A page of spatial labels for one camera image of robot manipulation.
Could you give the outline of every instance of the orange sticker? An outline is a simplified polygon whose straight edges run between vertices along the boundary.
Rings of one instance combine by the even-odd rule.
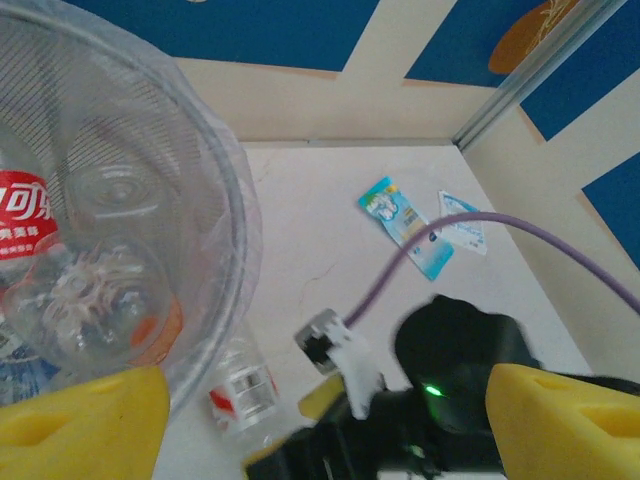
[[[164,360],[169,354],[169,350],[171,350],[176,338],[178,338],[178,335],[182,331],[182,323],[182,306],[180,305],[178,298],[174,295],[173,300],[171,301],[171,309],[169,310],[167,322],[164,324],[160,335],[158,335],[156,341],[153,342],[142,355],[129,363],[136,367],[141,367],[145,365],[157,365]]]

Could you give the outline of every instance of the mesh basket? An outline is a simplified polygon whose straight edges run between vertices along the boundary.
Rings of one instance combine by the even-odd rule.
[[[246,157],[173,60],[54,0],[0,0],[0,123],[37,155],[55,218],[70,228],[65,181],[87,165],[138,164],[165,182],[171,283],[184,328],[162,367],[172,413],[195,390],[253,295],[260,214]]]

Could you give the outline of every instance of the coca-cola bottle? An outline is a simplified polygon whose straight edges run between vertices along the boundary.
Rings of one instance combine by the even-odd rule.
[[[22,279],[38,241],[57,230],[42,165],[0,123],[0,293]]]

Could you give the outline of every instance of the yellow sponge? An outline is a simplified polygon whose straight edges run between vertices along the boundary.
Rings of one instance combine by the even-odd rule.
[[[509,480],[640,479],[640,398],[497,365],[487,413]]]
[[[0,408],[0,478],[151,478],[168,414],[157,367]]]

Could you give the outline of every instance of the blue wrapper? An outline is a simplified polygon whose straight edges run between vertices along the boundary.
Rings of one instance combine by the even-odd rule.
[[[403,246],[418,230],[428,224],[389,177],[375,184],[358,203],[382,223],[399,246]],[[409,253],[409,257],[424,276],[433,281],[438,278],[453,252],[453,246],[449,242],[431,233]]]

